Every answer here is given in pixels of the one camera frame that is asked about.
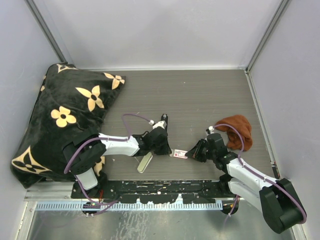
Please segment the red white staple box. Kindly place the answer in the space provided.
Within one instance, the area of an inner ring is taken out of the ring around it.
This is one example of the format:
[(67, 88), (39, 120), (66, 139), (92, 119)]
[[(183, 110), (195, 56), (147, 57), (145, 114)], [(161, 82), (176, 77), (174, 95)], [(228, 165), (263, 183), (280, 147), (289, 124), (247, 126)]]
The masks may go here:
[(186, 156), (186, 154), (187, 154), (187, 151), (185, 150), (175, 149), (173, 151), (174, 158), (187, 159), (188, 157)]

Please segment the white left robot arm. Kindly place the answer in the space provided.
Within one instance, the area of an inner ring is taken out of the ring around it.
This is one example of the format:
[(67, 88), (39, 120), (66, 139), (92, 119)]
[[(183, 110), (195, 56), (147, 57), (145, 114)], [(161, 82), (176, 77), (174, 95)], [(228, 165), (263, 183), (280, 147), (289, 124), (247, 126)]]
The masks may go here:
[(101, 157), (144, 157), (152, 154), (163, 156), (172, 153), (168, 142), (167, 123), (168, 116), (163, 115), (158, 122), (150, 121), (151, 131), (127, 137), (105, 135), (94, 127), (88, 128), (62, 147), (67, 162), (64, 173), (72, 173), (82, 186), (82, 192), (88, 198), (95, 198), (100, 193), (100, 185), (94, 165)]

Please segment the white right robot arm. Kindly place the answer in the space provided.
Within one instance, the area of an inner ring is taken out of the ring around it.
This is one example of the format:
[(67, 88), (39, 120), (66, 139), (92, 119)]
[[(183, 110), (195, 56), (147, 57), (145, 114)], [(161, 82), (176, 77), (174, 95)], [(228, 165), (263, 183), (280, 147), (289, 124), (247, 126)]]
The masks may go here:
[(270, 177), (229, 151), (219, 133), (210, 126), (185, 156), (198, 162), (213, 161), (223, 171), (219, 191), (225, 197), (233, 194), (244, 198), (262, 213), (264, 221), (277, 234), (297, 224), (304, 224), (307, 213), (291, 181)]

